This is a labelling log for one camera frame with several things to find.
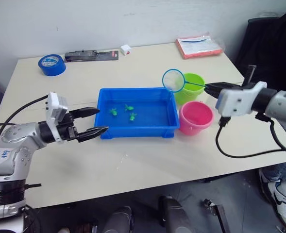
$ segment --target gray floor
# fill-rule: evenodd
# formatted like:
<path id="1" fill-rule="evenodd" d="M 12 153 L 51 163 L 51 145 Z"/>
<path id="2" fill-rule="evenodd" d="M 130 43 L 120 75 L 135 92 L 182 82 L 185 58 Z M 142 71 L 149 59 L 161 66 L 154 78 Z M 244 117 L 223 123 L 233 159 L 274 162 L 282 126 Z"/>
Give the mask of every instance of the gray floor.
<path id="1" fill-rule="evenodd" d="M 210 183 L 178 183 L 42 208 L 39 215 L 43 232 L 56 233 L 63 226 L 74 229 L 77 223 L 94 220 L 101 230 L 116 208 L 129 205 L 135 213 L 135 233 L 165 233 L 157 220 L 161 195 L 171 195 L 180 202 L 196 233 L 221 233 L 217 217 L 202 206 L 205 198 L 224 206 L 231 233 L 277 233 L 276 226 L 282 229 L 273 208 L 262 198 L 255 171 L 251 170 Z"/>

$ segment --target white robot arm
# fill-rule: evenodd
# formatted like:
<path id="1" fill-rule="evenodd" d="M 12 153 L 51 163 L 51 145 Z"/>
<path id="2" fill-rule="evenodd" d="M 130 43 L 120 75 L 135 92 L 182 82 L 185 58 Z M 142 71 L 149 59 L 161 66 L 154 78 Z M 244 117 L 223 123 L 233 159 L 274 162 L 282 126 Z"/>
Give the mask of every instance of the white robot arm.
<path id="1" fill-rule="evenodd" d="M 256 85 L 250 83 L 244 88 L 230 83 L 210 83 L 205 91 L 218 98 L 216 108 L 222 117 L 242 116 L 257 111 L 277 119 L 286 131 L 286 91 L 269 89 L 265 82 Z"/>
<path id="2" fill-rule="evenodd" d="M 14 125 L 0 138 L 0 230 L 22 233 L 25 230 L 24 192 L 33 153 L 48 143 L 77 139 L 83 142 L 105 132 L 108 127 L 96 127 L 77 133 L 75 118 L 88 117 L 99 112 L 83 108 L 67 112 L 66 100 L 50 93 L 46 102 L 47 121 Z"/>

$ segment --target black tool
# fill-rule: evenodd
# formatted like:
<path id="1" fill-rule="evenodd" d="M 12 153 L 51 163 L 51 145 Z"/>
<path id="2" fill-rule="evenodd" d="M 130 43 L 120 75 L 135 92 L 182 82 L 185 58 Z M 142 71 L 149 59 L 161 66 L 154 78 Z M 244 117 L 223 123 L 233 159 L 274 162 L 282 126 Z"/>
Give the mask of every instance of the black tool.
<path id="1" fill-rule="evenodd" d="M 65 53 L 67 62 L 111 61 L 118 60 L 118 51 L 81 50 Z"/>
<path id="2" fill-rule="evenodd" d="M 240 86 L 233 83 L 226 83 L 226 82 L 219 82 L 219 83 L 208 83 L 205 84 L 206 88 L 204 89 L 207 94 L 213 96 L 214 98 L 218 99 L 220 92 L 222 89 L 236 89 L 236 90 L 245 90 L 251 89 L 255 86 L 254 83 L 249 83 L 245 86 Z"/>

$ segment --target white box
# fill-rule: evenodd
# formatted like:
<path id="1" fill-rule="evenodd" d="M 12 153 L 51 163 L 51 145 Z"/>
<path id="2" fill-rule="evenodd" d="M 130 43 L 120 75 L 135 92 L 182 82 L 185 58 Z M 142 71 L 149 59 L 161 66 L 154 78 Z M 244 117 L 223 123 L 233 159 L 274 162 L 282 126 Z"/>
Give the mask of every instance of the white box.
<path id="1" fill-rule="evenodd" d="M 131 47 L 128 45 L 123 45 L 120 47 L 120 49 L 123 55 L 128 55 L 131 53 Z"/>

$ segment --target blue plastic tray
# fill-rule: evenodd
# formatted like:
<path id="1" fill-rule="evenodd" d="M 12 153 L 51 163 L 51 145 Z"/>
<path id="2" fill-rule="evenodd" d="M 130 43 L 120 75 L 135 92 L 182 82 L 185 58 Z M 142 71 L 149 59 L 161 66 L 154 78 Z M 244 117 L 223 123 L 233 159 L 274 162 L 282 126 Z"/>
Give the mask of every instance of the blue plastic tray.
<path id="1" fill-rule="evenodd" d="M 125 111 L 125 105 L 133 106 Z M 116 108 L 117 116 L 110 110 Z M 109 126 L 102 139 L 114 137 L 174 137 L 180 127 L 174 95 L 165 88 L 101 89 L 95 127 Z M 130 113 L 137 113 L 130 121 Z"/>

